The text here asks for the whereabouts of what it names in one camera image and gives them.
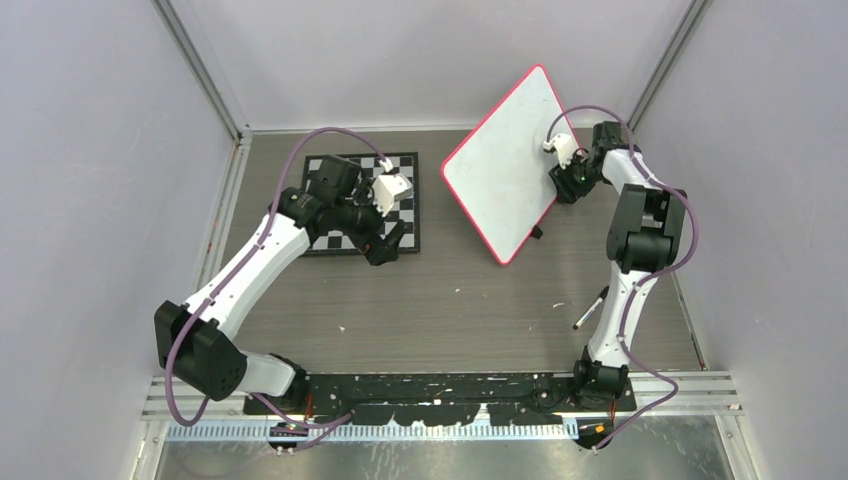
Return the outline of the black white chessboard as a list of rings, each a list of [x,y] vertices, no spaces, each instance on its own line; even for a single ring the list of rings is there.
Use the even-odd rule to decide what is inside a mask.
[[[399,221],[405,224],[405,234],[399,243],[399,253],[418,253],[421,249],[420,242],[420,200],[418,195],[418,173],[419,162],[417,152],[387,153],[389,161],[397,167],[413,186],[412,195],[397,203],[388,214],[386,221],[380,230],[381,235],[387,235]],[[379,157],[376,154],[341,154],[346,158],[358,163],[362,168],[360,177],[376,177],[384,172]],[[359,251],[353,242],[339,231],[330,231],[327,235],[319,237],[307,250],[307,255],[356,255]]]

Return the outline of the pink framed whiteboard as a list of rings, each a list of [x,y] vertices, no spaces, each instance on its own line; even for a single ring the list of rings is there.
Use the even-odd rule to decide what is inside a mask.
[[[532,66],[444,160],[441,176],[497,263],[509,264],[556,201],[542,143],[573,135],[544,66]]]

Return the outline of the black white marker pen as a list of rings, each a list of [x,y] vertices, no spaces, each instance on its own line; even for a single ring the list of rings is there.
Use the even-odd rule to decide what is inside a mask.
[[[601,292],[596,296],[593,303],[586,309],[586,311],[578,318],[577,321],[572,325],[573,330],[580,329],[590,318],[591,316],[598,310],[598,308],[603,304],[609,292],[609,287],[605,286]]]

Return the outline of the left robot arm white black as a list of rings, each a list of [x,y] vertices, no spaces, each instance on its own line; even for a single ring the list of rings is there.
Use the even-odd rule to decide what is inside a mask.
[[[413,194],[410,168],[394,159],[365,168],[337,155],[308,165],[304,186],[281,192],[250,240],[209,283],[180,304],[164,302],[154,315],[161,366],[213,401],[245,392],[268,395],[284,414],[305,405],[307,389],[295,364],[246,352],[233,340],[277,277],[317,240],[340,233],[372,266],[398,258],[406,224],[385,224]]]

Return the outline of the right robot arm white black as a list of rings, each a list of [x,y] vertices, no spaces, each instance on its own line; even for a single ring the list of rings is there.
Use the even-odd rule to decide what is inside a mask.
[[[625,393],[641,311],[658,272],[677,258],[685,219],[684,194],[662,187],[624,134],[619,123],[605,121],[594,126],[589,149],[567,133],[549,132],[542,144],[557,158],[549,176],[558,202],[573,204],[599,183],[618,195],[606,239],[611,277],[601,297],[605,305],[565,396],[589,411],[608,408]]]

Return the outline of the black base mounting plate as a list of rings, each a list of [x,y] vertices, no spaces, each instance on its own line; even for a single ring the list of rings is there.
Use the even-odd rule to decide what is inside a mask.
[[[551,424],[557,414],[604,416],[636,409],[633,390],[618,399],[576,390],[570,373],[313,374],[299,376],[281,397],[250,396],[247,415],[281,411],[319,424],[494,426]]]

